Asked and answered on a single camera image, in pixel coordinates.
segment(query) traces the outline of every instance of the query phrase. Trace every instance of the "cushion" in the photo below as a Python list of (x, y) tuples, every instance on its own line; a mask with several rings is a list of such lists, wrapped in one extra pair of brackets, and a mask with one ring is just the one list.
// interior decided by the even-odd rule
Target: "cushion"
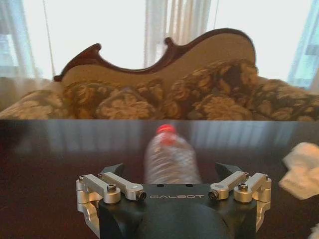
[(131, 88), (102, 101), (96, 109), (96, 118), (108, 120), (155, 120), (159, 114), (154, 106)]
[(205, 67), (177, 80), (164, 100), (161, 111), (167, 119), (186, 119), (193, 104), (210, 93), (214, 87), (212, 69)]
[(47, 120), (73, 118), (59, 94), (50, 90), (33, 91), (0, 113), (0, 119)]
[(245, 107), (259, 83), (255, 65), (246, 59), (221, 61), (212, 65), (218, 89)]
[(101, 82), (75, 82), (64, 89), (63, 95), (78, 119), (93, 119), (102, 100), (119, 92), (119, 87)]
[[(80, 81), (67, 86), (63, 95), (78, 119), (94, 119), (97, 106), (117, 94), (123, 87), (121, 84), (107, 81)], [(144, 81), (132, 88), (155, 107), (163, 100), (162, 79)]]
[(194, 105), (195, 109), (187, 116), (189, 120), (252, 120), (248, 109), (223, 94), (209, 94)]
[(272, 120), (319, 120), (319, 96), (280, 80), (267, 80), (261, 84), (248, 108)]
[(137, 92), (151, 105), (158, 107), (164, 99), (163, 80), (155, 78), (134, 86)]

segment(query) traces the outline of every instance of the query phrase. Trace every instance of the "sheer white curtain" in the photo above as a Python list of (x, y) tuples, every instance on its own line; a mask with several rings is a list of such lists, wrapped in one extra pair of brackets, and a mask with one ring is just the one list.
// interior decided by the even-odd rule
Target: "sheer white curtain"
[(159, 60), (168, 36), (183, 45), (224, 27), (252, 38), (261, 76), (309, 87), (319, 63), (318, 1), (0, 0), (0, 109), (96, 42), (107, 61), (138, 69)]
[(149, 0), (146, 7), (144, 67), (163, 56), (164, 39), (185, 45), (207, 29), (211, 0)]
[[(35, 13), (44, 14), (43, 5)], [(50, 50), (45, 21), (35, 15), (38, 29), (37, 39), (41, 39), (37, 50), (31, 44), (28, 20), (24, 16), (25, 5), (20, 0), (0, 0), (0, 109), (7, 107), (25, 93), (42, 87), (43, 70), (50, 71)]]

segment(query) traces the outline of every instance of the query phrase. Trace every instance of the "sofa backrest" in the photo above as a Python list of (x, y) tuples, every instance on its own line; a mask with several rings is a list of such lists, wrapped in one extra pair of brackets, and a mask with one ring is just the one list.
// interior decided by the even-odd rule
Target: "sofa backrest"
[(243, 32), (223, 29), (217, 33), (216, 30), (207, 32), (185, 46), (169, 45), (163, 56), (166, 59), (160, 59), (154, 65), (154, 70), (152, 67), (142, 70), (122, 69), (108, 62), (103, 63), (101, 59), (90, 60), (87, 56), (85, 57), (83, 62), (89, 62), (89, 64), (81, 64), (81, 60), (78, 59), (69, 62), (72, 66), (71, 69), (66, 70), (66, 67), (62, 72), (64, 74), (61, 77), (63, 86), (68, 86), (76, 81), (95, 80), (134, 85), (144, 80), (162, 78), (164, 79), (164, 88), (168, 89), (175, 80), (214, 61), (248, 59), (255, 63), (255, 49), (249, 37)]

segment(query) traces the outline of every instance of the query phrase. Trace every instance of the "plastic water bottle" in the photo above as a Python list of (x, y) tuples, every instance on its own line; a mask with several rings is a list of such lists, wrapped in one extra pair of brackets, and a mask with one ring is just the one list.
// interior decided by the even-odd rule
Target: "plastic water bottle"
[(149, 143), (145, 169), (148, 184), (201, 183), (194, 149), (170, 124), (160, 126)]

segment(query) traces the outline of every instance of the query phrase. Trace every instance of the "sofa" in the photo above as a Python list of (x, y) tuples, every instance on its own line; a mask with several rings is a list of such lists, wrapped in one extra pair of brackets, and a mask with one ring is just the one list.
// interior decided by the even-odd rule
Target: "sofa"
[(0, 119), (319, 120), (318, 95), (258, 76), (245, 33), (224, 28), (184, 46), (165, 43), (163, 57), (139, 70), (105, 61), (94, 44)]

